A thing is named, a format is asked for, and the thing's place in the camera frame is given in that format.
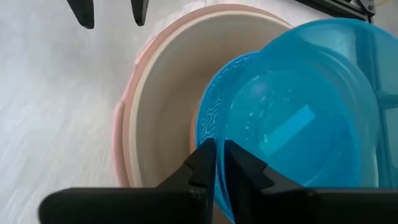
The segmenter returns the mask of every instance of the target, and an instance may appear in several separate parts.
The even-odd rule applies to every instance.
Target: gray floor
[[[222,2],[295,26],[327,17],[291,0],[152,0],[137,27],[128,0],[95,0],[86,30],[66,0],[0,0],[0,223],[38,223],[40,200],[59,189],[117,186],[113,109],[135,55],[176,18]]]

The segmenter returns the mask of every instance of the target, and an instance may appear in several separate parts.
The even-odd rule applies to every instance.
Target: plastic container
[[[380,56],[386,42],[394,51]],[[367,58],[391,61],[397,46],[395,38],[365,22],[315,21],[232,60],[216,74],[198,110],[195,142],[217,140],[215,200],[230,219],[225,139],[306,187],[378,187],[379,174],[394,182],[388,149],[379,146],[377,154],[384,157],[376,157],[379,73]]]

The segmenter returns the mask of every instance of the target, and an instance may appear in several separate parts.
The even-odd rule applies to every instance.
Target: pink bowl
[[[229,24],[228,21],[235,21],[235,23]],[[253,29],[253,27],[245,28],[247,27],[247,23],[251,24],[251,21],[258,24],[258,30]],[[236,30],[240,29],[239,27],[242,28],[243,32],[252,32],[252,35],[248,36],[253,37],[253,40],[248,42],[247,39],[240,36],[239,30]],[[269,28],[269,34],[264,31],[264,28]],[[121,101],[116,105],[114,113],[112,148],[114,168],[120,186],[153,187],[173,172],[174,168],[178,167],[184,160],[184,157],[186,158],[189,155],[190,147],[192,147],[190,146],[190,142],[192,142],[193,136],[192,129],[190,129],[192,115],[195,110],[197,110],[197,103],[200,100],[206,84],[210,81],[212,74],[215,74],[217,69],[232,58],[248,51],[259,50],[272,39],[290,28],[291,26],[282,19],[261,9],[237,4],[221,4],[193,11],[177,19],[158,36],[154,37],[154,39],[148,43],[144,50],[137,56],[137,59],[134,62],[131,79],[124,91]],[[223,32],[220,32],[220,35],[222,34],[222,36],[218,36],[217,32],[219,30],[223,30]],[[170,115],[170,112],[164,111],[164,108],[157,105],[165,104],[164,100],[168,100],[168,98],[164,95],[178,89],[176,84],[174,85],[172,82],[180,83],[183,81],[183,77],[169,78],[167,76],[170,74],[169,68],[165,68],[164,74],[157,73],[157,78],[152,73],[156,69],[159,70],[159,67],[164,67],[166,65],[177,67],[176,65],[178,64],[175,63],[162,64],[165,59],[163,59],[163,61],[158,59],[164,57],[164,54],[175,52],[179,57],[184,54],[187,54],[185,58],[192,57],[191,54],[184,52],[184,49],[193,48],[189,45],[190,43],[187,42],[191,39],[196,43],[197,51],[190,50],[189,52],[196,52],[193,54],[197,54],[197,57],[200,59],[198,59],[197,62],[192,62],[192,60],[181,62],[181,69],[185,69],[183,72],[189,75],[190,73],[195,73],[197,72],[196,70],[205,67],[197,63],[202,62],[209,64],[209,62],[205,61],[206,57],[203,55],[206,51],[208,51],[210,55],[214,55],[213,58],[209,56],[209,60],[211,62],[216,62],[213,63],[213,67],[209,66],[211,69],[209,68],[207,70],[207,68],[203,68],[203,73],[205,73],[206,76],[197,82],[197,85],[200,86],[193,85],[192,88],[189,88],[188,86],[181,91],[182,98],[184,95],[192,96],[188,101],[189,103],[185,101],[184,104],[178,105],[170,102],[172,105],[177,105],[172,113],[174,116],[172,119],[176,122],[182,122],[180,126],[176,125],[176,127],[178,126],[178,131],[182,130],[182,133],[186,132],[186,135],[181,135],[181,138],[186,139],[178,145],[179,147],[182,146],[182,148],[179,149],[180,151],[178,152],[173,152],[172,149],[176,146],[170,146],[167,148],[167,142],[175,142],[174,138],[176,138],[176,136],[170,135],[164,137],[163,142],[159,143],[157,142],[160,141],[156,138],[157,135],[151,134],[151,131],[157,130],[154,124],[158,124],[161,121],[158,120],[158,117],[152,116],[152,113]],[[217,45],[220,45],[222,40],[229,42],[226,44],[226,46],[229,47],[224,49],[226,53],[224,53],[222,57],[216,57],[217,54],[220,53],[214,53],[214,51],[217,49]],[[211,44],[214,44],[214,46],[204,49],[203,46],[200,45],[202,42],[207,43],[205,46]],[[196,70],[189,71],[189,65],[192,68],[195,67]],[[157,87],[150,88],[150,83],[156,83],[151,85]],[[164,87],[167,88],[167,90],[161,90],[163,86],[167,86]],[[190,89],[194,92],[184,94],[184,91],[189,91]],[[152,110],[150,107],[151,103],[157,106],[153,107],[156,110]],[[143,124],[146,122],[145,119],[147,119],[148,126],[152,128],[137,127],[137,123]],[[164,123],[163,126],[169,127],[170,122],[171,121],[169,121],[169,123]],[[145,145],[146,147],[139,149],[137,147],[137,141],[145,141],[146,145],[144,143],[142,143],[142,145]],[[162,147],[164,146],[165,150],[170,150],[171,153],[163,154],[159,156],[157,160],[151,159],[151,157],[158,156],[156,152],[148,150],[155,147],[155,144],[160,144]]]

